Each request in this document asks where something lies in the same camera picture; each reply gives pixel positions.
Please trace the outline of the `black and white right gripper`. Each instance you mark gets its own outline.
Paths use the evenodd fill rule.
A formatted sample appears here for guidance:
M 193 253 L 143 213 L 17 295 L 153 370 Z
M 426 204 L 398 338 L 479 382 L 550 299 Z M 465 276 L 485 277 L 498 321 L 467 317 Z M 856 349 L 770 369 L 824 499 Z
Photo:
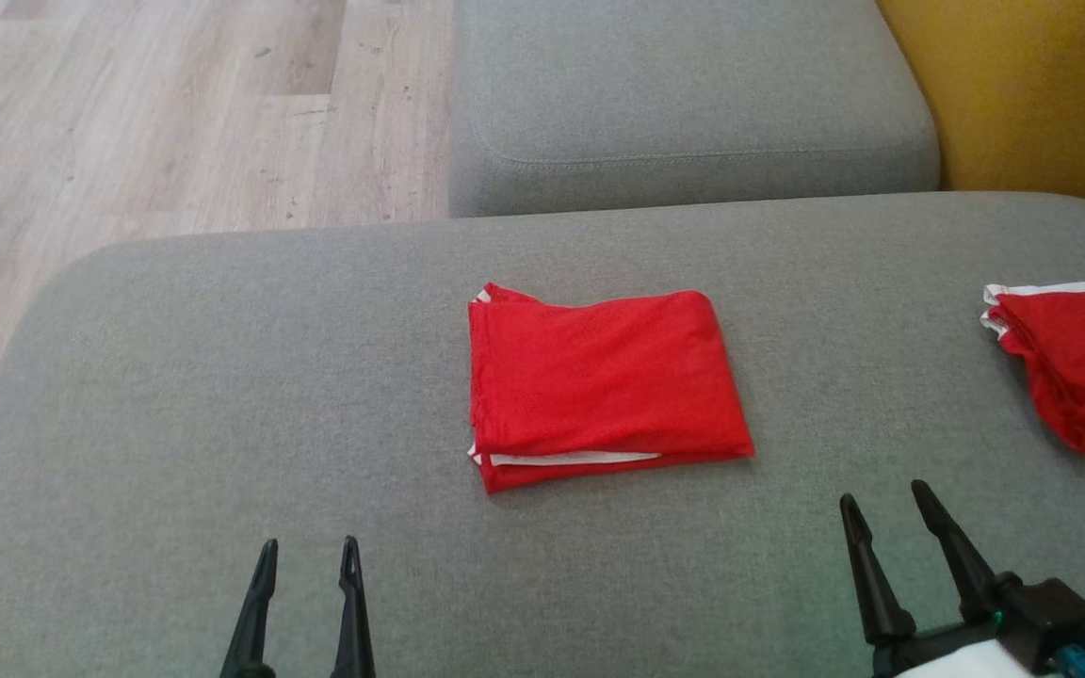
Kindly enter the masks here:
M 923 524 L 946 558 L 963 621 L 915 634 L 875 554 L 873 535 L 851 492 L 839 501 L 861 630 L 875 677 L 1085 677 L 1085 598 L 1058 578 L 995 575 L 937 494 L 912 479 Z

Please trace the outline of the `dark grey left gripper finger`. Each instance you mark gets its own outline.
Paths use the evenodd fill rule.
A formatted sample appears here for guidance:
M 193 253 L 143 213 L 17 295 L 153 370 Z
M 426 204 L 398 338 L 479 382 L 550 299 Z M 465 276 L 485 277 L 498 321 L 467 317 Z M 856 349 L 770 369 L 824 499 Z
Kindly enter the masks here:
M 279 543 L 266 541 L 255 562 L 247 591 L 238 613 L 235 630 L 225 652 L 220 677 L 275 677 L 264 661 L 268 602 L 275 596 Z
M 375 677 L 373 639 L 367 618 L 361 551 L 356 537 L 345 537 L 339 570 L 339 588 L 344 593 L 336 656 L 331 676 Z

